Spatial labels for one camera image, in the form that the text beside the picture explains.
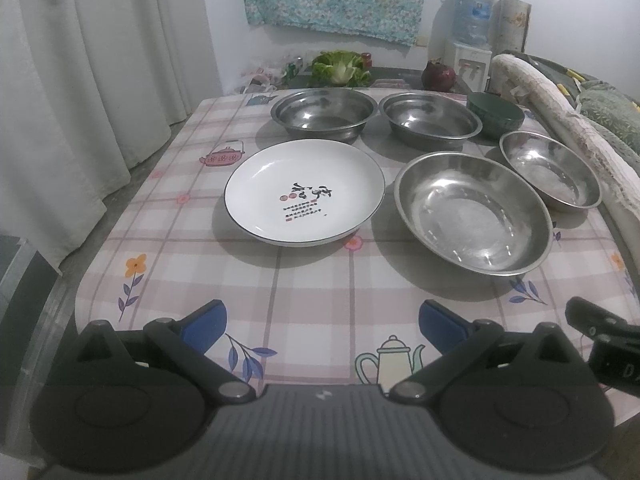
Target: green leafy vegetable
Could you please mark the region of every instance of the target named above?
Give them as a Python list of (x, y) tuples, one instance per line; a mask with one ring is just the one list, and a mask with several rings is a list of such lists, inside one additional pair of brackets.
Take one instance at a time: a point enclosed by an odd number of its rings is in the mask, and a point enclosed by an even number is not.
[(371, 74), (364, 70), (364, 60), (356, 52), (334, 50), (321, 52), (311, 63), (311, 83), (332, 86), (366, 86)]

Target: ridged gray surface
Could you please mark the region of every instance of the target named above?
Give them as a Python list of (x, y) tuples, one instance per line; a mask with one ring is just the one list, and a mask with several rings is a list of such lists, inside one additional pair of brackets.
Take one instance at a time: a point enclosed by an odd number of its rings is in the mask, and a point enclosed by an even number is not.
[[(53, 467), (43, 480), (106, 480)], [(247, 406), (222, 408), (182, 455), (120, 480), (604, 480), (590, 466), (536, 476), (464, 455), (430, 413), (400, 406), (377, 386), (279, 386)]]

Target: white plate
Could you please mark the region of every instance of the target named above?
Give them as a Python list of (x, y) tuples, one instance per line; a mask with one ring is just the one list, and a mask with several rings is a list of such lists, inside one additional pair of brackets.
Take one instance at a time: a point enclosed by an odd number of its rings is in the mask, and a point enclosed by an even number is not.
[(366, 153), (334, 140), (276, 144), (248, 158), (225, 187), (245, 231), (270, 244), (309, 247), (358, 229), (382, 202), (385, 178)]

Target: metal screw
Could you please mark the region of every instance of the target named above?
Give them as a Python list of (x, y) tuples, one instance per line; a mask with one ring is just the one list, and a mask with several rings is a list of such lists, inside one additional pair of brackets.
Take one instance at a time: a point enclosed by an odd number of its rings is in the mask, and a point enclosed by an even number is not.
[(413, 381), (403, 381), (394, 386), (396, 394), (405, 399), (420, 399), (427, 393), (427, 389), (419, 383)]
[(228, 399), (241, 399), (251, 391), (251, 388), (248, 384), (241, 381), (229, 381), (228, 383), (222, 384), (222, 386), (218, 388), (218, 391)]

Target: pink flower print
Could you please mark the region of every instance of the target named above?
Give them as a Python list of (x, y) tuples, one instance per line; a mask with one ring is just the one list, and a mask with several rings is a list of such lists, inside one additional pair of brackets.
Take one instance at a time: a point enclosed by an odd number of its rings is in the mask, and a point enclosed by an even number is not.
[(344, 247), (349, 251), (358, 251), (362, 248), (362, 238), (358, 235), (355, 235), (350, 238), (350, 240), (345, 243)]

